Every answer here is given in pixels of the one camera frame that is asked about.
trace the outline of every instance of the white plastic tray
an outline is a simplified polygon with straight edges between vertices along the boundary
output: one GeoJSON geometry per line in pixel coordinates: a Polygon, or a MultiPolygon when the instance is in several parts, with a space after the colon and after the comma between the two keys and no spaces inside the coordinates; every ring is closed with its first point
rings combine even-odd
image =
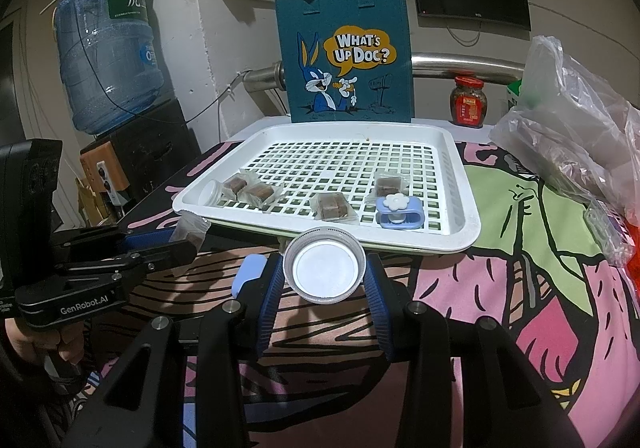
{"type": "Polygon", "coordinates": [[[359,226],[327,223],[354,235],[364,247],[413,253],[455,253],[480,234],[476,202],[451,134],[420,124],[331,122],[266,128],[225,155],[174,199],[174,211],[188,210],[211,221],[271,235],[293,237],[322,225],[309,207],[318,192],[340,191],[360,218],[359,226]],[[240,169],[284,187],[267,208],[220,201],[197,205],[205,184],[224,182],[240,169]],[[386,230],[375,220],[375,205],[364,198],[374,172],[411,176],[410,195],[424,204],[419,230],[386,230]]]}

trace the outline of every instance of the red jar label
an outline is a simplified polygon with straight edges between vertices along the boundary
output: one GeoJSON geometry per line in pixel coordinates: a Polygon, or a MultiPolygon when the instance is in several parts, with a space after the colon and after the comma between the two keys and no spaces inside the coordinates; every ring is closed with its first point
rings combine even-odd
{"type": "Polygon", "coordinates": [[[482,117],[482,102],[472,96],[456,98],[456,123],[478,126],[482,117]]]}

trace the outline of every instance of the colorful patterned tablecloth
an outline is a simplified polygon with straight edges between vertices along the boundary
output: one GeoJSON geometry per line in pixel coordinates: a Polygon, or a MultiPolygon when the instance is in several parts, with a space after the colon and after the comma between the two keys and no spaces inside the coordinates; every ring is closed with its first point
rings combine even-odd
{"type": "MultiPolygon", "coordinates": [[[[130,230],[175,225],[172,197],[237,143],[226,142],[174,175],[122,221],[130,230]]],[[[638,304],[626,274],[607,264],[582,220],[583,207],[551,191],[513,156],[490,145],[459,143],[482,232],[464,253],[382,254],[389,277],[447,317],[493,316],[529,357],[573,421],[587,448],[608,435],[640,383],[638,304]]],[[[130,304],[94,319],[95,364],[63,424],[157,314],[193,316],[230,298],[245,256],[277,250],[266,235],[212,227],[203,253],[179,278],[148,277],[130,304]]],[[[460,362],[454,360],[452,446],[462,446],[460,362]]],[[[188,359],[184,447],[194,438],[195,359],[188,359]]],[[[260,448],[392,448],[407,364],[389,364],[376,343],[362,288],[331,306],[309,304],[288,287],[271,345],[257,364],[241,364],[251,440],[260,448]]],[[[429,432],[424,432],[428,442],[429,432]]]]}

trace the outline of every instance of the cartoon rabbit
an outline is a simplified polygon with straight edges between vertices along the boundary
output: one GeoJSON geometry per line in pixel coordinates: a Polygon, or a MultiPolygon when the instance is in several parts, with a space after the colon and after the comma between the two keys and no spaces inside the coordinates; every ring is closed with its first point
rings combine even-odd
{"type": "Polygon", "coordinates": [[[298,33],[298,64],[302,75],[306,81],[305,89],[308,92],[316,92],[313,102],[314,112],[324,112],[326,110],[347,110],[349,107],[348,98],[351,102],[351,107],[356,104],[356,89],[355,83],[358,81],[357,77],[353,77],[351,80],[345,80],[340,78],[338,82],[332,84],[334,88],[340,92],[340,99],[336,102],[330,95],[326,93],[327,88],[331,84],[332,76],[329,73],[323,73],[317,67],[313,67],[313,64],[318,59],[319,53],[319,37],[316,33],[314,42],[311,47],[308,48],[302,35],[298,33]]]}

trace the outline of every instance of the rabbit ear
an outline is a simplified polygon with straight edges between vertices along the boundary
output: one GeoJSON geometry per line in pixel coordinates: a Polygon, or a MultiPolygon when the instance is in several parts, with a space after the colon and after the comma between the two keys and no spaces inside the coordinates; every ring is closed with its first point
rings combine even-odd
{"type": "Polygon", "coordinates": [[[318,33],[316,33],[316,37],[314,38],[314,42],[311,44],[311,62],[309,62],[309,65],[313,65],[316,60],[318,59],[318,51],[320,50],[320,41],[319,41],[319,36],[318,33]]]}
{"type": "Polygon", "coordinates": [[[306,68],[307,59],[308,53],[306,52],[305,41],[302,40],[302,35],[298,33],[298,64],[303,70],[306,68]]]}

